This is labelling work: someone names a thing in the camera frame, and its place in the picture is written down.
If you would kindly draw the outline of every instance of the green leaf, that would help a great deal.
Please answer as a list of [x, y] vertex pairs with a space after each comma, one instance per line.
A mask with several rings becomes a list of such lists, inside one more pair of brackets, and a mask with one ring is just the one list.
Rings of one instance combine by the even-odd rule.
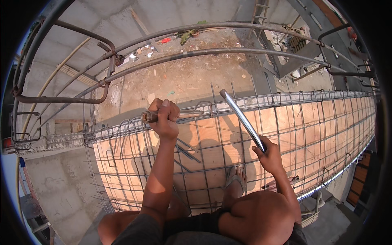
[[180, 44], [183, 45], [183, 44], [187, 41], [187, 39], [190, 37], [190, 35], [191, 35], [191, 32], [190, 32], [190, 31], [185, 32], [185, 33], [181, 36]]

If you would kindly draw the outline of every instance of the knee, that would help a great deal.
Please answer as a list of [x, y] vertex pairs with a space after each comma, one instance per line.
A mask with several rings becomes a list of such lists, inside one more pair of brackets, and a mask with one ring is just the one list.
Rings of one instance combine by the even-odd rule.
[[294, 227], [294, 215], [289, 202], [280, 193], [263, 191], [259, 195], [255, 218], [258, 220], [260, 237], [268, 244], [283, 244]]

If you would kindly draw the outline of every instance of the plywood formwork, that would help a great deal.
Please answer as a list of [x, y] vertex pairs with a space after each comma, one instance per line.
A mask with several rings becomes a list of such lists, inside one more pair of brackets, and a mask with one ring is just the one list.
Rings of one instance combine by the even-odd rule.
[[[312, 98], [285, 105], [281, 98], [256, 98], [257, 106], [245, 115], [258, 134], [280, 147], [288, 177], [298, 176], [293, 188], [299, 199], [320, 188], [347, 168], [363, 151], [374, 134], [375, 106], [369, 94]], [[261, 106], [261, 101], [268, 106]], [[254, 142], [236, 115], [223, 109], [224, 103], [210, 104], [212, 116], [180, 122], [178, 141], [195, 159], [175, 149], [174, 185], [189, 203], [192, 214], [211, 212], [221, 206], [226, 173], [231, 166], [245, 165], [248, 182], [245, 193], [263, 190], [273, 180], [251, 149]], [[159, 137], [144, 125], [128, 123], [112, 130], [94, 144], [96, 163], [115, 210], [140, 210], [143, 190], [154, 165]]]

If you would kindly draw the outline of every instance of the red plastic bag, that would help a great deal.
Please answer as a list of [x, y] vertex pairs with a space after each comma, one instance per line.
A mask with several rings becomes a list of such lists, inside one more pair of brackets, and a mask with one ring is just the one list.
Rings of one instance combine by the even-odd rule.
[[164, 39], [162, 39], [162, 43], [165, 44], [165, 43], [169, 42], [170, 40], [171, 40], [170, 38], [164, 38]]

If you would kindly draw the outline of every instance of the rebar mesh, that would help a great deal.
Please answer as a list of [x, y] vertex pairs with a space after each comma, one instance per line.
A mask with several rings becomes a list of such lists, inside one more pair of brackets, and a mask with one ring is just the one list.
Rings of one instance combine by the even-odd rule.
[[[178, 120], [174, 185], [192, 214], [221, 207], [229, 167], [245, 165], [245, 194], [263, 190], [273, 180], [251, 150], [254, 142], [228, 105], [200, 102], [197, 118]], [[373, 92], [312, 91], [255, 95], [236, 99], [255, 130], [280, 147], [288, 177], [299, 200], [325, 186], [355, 162], [374, 135]], [[90, 132], [103, 185], [96, 198], [103, 208], [140, 210], [159, 138], [139, 118]]]

